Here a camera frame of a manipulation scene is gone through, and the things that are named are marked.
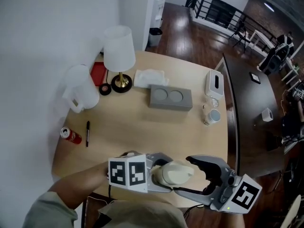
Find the white lampshade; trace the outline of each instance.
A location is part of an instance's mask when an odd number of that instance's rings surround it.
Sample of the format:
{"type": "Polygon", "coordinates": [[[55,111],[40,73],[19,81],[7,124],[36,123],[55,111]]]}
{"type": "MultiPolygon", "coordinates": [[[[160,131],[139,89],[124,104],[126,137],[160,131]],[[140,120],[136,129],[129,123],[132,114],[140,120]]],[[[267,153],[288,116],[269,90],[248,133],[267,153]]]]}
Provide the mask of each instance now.
{"type": "Polygon", "coordinates": [[[104,66],[112,72],[124,72],[135,64],[132,31],[127,26],[110,27],[104,32],[104,66]]]}

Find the person's arm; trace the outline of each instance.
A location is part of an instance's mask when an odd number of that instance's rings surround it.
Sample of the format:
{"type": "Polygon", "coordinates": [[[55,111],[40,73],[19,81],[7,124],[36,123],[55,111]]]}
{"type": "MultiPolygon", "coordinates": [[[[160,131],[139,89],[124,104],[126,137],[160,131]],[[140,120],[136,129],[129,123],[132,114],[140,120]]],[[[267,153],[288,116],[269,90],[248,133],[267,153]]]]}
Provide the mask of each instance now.
{"type": "Polygon", "coordinates": [[[70,209],[76,209],[107,180],[108,162],[74,173],[57,181],[48,191],[56,192],[70,209]]]}
{"type": "Polygon", "coordinates": [[[297,104],[298,104],[298,112],[299,112],[299,116],[300,116],[300,121],[302,123],[304,123],[304,114],[303,114],[303,108],[302,108],[301,101],[298,101],[297,104]]]}
{"type": "Polygon", "coordinates": [[[242,214],[222,213],[218,227],[245,228],[243,215],[242,214]]]}

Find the white plastic jug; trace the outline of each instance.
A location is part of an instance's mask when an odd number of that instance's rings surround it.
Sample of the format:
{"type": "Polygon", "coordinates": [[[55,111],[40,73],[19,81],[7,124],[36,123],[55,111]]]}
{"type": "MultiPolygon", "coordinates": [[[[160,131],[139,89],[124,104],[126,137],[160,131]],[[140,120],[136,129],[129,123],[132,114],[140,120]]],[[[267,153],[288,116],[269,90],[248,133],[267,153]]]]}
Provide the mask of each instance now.
{"type": "Polygon", "coordinates": [[[67,87],[62,97],[74,112],[80,113],[97,105],[99,92],[87,66],[77,65],[70,68],[66,73],[65,82],[67,87]]]}

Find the soda can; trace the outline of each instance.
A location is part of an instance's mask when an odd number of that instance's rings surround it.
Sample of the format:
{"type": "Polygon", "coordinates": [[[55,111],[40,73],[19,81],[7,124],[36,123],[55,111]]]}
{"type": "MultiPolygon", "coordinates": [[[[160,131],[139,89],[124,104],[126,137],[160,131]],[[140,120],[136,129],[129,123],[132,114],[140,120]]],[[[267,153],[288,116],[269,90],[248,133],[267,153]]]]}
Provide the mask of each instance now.
{"type": "Polygon", "coordinates": [[[73,130],[69,129],[68,127],[64,127],[61,129],[60,136],[61,138],[75,144],[80,144],[82,140],[81,136],[78,133],[75,133],[73,130]]]}

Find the person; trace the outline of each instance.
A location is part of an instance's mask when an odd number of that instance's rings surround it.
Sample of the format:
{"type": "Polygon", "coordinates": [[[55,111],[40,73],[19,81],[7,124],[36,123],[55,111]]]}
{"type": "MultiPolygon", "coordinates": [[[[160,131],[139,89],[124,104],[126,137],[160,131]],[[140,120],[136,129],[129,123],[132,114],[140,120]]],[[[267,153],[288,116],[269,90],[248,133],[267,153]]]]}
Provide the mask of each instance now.
{"type": "Polygon", "coordinates": [[[276,40],[277,45],[274,48],[270,49],[268,55],[257,66],[257,70],[263,71],[268,66],[268,63],[273,55],[278,55],[283,62],[287,56],[291,56],[294,53],[295,49],[291,31],[288,32],[287,36],[280,35],[276,40]]]}
{"type": "MultiPolygon", "coordinates": [[[[107,167],[105,162],[57,181],[34,202],[23,228],[72,228],[77,220],[74,209],[102,183],[108,182],[107,167]]],[[[187,227],[183,213],[168,203],[115,200],[99,212],[96,228],[187,227]]],[[[223,214],[220,222],[220,227],[245,227],[243,216],[239,214],[223,214]]]]}

